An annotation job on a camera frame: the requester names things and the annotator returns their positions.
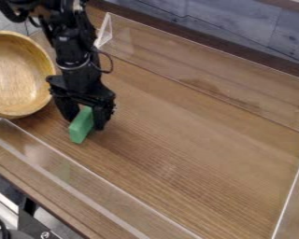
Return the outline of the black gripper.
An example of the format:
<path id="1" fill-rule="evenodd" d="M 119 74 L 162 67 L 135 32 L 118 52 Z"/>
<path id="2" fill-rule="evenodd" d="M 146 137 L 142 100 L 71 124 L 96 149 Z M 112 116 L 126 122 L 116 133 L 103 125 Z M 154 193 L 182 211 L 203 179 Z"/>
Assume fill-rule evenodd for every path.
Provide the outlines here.
<path id="1" fill-rule="evenodd" d="M 103 70 L 99 57 L 86 57 L 82 62 L 58 58 L 56 64 L 62 74 L 50 76 L 47 82 L 64 119 L 74 121 L 79 105 L 87 105 L 92 108 L 94 128 L 102 131 L 115 112 L 116 93 L 103 83 L 103 75 L 110 71 Z"/>

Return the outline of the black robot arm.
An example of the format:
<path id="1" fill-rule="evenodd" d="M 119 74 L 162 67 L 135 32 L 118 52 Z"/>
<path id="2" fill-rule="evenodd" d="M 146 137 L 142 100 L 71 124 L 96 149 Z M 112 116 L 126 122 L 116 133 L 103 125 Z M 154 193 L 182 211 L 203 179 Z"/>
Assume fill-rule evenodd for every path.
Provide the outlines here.
<path id="1" fill-rule="evenodd" d="M 75 120 L 84 105 L 92 127 L 100 131 L 115 112 L 116 93 L 103 84 L 103 52 L 95 46 L 96 28 L 86 12 L 88 0 L 0 0 L 0 11 L 15 23 L 43 29 L 56 52 L 62 73 L 47 78 L 50 93 L 66 120 Z"/>

